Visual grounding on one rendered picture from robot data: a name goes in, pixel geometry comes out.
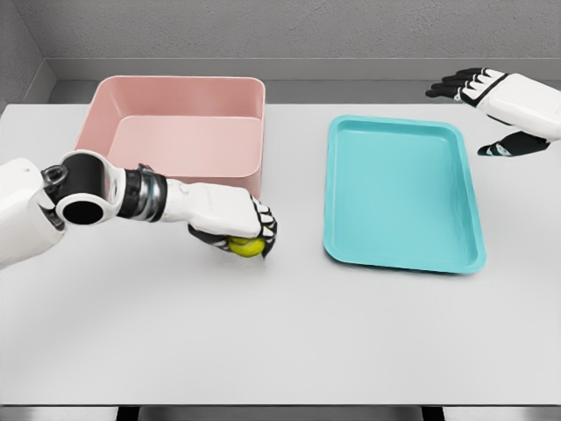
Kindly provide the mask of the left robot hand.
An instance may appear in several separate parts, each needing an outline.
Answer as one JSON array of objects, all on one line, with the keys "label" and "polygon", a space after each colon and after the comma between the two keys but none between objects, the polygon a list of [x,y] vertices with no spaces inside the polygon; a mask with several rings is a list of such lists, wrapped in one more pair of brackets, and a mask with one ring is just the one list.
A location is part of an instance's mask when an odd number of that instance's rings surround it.
[{"label": "left robot hand", "polygon": [[246,189],[196,183],[188,189],[188,231],[202,242],[232,253],[229,237],[263,239],[271,252],[278,223],[271,209]]}]

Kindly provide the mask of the yellow tennis ball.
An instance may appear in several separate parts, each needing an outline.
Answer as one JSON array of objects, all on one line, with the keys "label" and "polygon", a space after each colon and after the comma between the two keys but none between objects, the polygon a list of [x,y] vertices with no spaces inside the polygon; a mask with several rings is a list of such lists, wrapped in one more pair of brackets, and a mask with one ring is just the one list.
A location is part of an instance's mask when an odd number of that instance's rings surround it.
[{"label": "yellow tennis ball", "polygon": [[263,253],[266,242],[263,239],[245,239],[229,237],[227,241],[229,249],[238,256],[251,258]]}]

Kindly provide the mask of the blue tray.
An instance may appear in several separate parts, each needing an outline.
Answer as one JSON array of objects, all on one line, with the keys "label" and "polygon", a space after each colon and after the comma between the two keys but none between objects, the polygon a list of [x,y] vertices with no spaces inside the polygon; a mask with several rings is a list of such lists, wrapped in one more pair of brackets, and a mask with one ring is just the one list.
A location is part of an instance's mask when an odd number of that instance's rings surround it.
[{"label": "blue tray", "polygon": [[329,128],[323,246],[343,263],[474,274],[486,264],[460,130],[340,116]]}]

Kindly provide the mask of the pink basket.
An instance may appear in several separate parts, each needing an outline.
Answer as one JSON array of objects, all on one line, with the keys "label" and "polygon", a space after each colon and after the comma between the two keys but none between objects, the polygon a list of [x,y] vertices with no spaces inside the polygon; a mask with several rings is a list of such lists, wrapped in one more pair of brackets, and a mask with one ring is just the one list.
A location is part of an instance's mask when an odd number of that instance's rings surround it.
[{"label": "pink basket", "polygon": [[252,77],[116,75],[98,85],[75,148],[259,196],[265,105],[265,84]]}]

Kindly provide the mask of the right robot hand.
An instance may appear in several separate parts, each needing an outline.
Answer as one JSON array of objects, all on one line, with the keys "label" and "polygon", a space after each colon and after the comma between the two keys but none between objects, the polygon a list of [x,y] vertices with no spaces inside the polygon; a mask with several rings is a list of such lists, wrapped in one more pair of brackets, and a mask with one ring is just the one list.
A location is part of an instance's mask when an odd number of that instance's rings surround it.
[{"label": "right robot hand", "polygon": [[517,73],[467,68],[448,75],[425,91],[467,104],[489,118],[516,127],[479,156],[517,157],[546,150],[561,140],[561,91]]}]

